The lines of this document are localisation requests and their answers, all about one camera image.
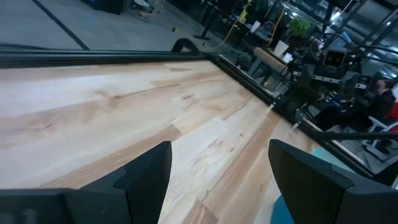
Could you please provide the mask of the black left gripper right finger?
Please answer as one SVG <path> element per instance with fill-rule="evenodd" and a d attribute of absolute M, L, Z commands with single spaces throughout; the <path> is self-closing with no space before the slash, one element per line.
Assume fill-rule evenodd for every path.
<path fill-rule="evenodd" d="M 367 178 L 272 139 L 274 178 L 295 224 L 377 224 Z"/>

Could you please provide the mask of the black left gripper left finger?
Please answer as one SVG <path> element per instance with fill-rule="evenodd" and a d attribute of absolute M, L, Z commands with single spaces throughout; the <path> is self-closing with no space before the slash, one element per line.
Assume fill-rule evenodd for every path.
<path fill-rule="evenodd" d="M 172 166 L 163 141 L 94 182 L 66 193 L 72 224 L 158 224 Z"/>

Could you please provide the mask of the white card sign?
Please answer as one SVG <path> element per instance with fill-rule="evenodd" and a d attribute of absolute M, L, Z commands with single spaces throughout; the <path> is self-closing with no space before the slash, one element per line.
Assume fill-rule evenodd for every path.
<path fill-rule="evenodd" d="M 289 48 L 289 45 L 288 45 L 288 44 L 286 44 L 285 42 L 279 40 L 278 43 L 277 43 L 277 45 L 276 45 L 275 48 L 274 48 L 273 53 L 274 53 L 274 55 L 275 55 L 276 57 L 280 57 L 280 56 L 282 56 L 282 55 L 284 54 L 284 52 L 285 52 L 288 48 Z"/>

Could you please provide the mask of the person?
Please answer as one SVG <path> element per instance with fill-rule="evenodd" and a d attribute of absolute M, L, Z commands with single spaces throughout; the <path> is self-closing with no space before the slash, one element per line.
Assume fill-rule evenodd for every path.
<path fill-rule="evenodd" d="M 379 72 L 373 75 L 373 81 L 377 85 L 377 90 L 368 107 L 368 116 L 388 124 L 392 121 L 389 116 L 396 102 L 396 97 L 392 92 L 394 83 Z"/>

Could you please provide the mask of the green leafy plant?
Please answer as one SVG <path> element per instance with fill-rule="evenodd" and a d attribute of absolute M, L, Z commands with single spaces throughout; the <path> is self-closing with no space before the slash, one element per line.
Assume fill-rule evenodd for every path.
<path fill-rule="evenodd" d="M 306 19 L 295 17 L 288 24 L 290 36 L 305 37 L 311 26 Z"/>

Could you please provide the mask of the brown cardboard tube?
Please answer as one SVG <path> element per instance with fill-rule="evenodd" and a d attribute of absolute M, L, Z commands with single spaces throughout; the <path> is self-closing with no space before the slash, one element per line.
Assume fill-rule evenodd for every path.
<path fill-rule="evenodd" d="M 253 50 L 253 54 L 256 57 L 256 63 L 258 63 L 259 65 L 263 63 L 277 72 L 281 72 L 282 69 L 287 65 L 287 62 L 284 62 L 273 52 L 270 52 L 269 50 L 264 50 L 260 47 L 255 47 Z"/>

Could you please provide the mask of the white chair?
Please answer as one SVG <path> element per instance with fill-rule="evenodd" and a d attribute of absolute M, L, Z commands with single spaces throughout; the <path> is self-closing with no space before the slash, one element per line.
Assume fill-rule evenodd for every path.
<path fill-rule="evenodd" d="M 370 133 L 398 134 L 398 118 L 387 118 L 384 121 L 379 121 L 370 116 L 369 119 L 373 122 L 369 129 Z M 392 139 L 363 140 L 362 145 L 366 151 L 381 162 L 398 155 L 398 136 Z"/>

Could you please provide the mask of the black stand post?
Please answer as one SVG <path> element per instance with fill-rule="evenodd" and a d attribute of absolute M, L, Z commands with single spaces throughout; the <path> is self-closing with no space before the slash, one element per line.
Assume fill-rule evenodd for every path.
<path fill-rule="evenodd" d="M 193 35 L 194 38 L 200 39 L 200 40 L 210 40 L 210 38 L 207 37 L 206 34 L 212 27 L 216 18 L 219 16 L 218 11 L 219 11 L 219 9 L 215 4 L 213 4 L 211 2 L 206 3 L 206 8 L 203 11 L 203 14 L 201 15 L 201 20 L 200 20 L 201 25 L 204 26 L 204 30 L 200 35 Z"/>

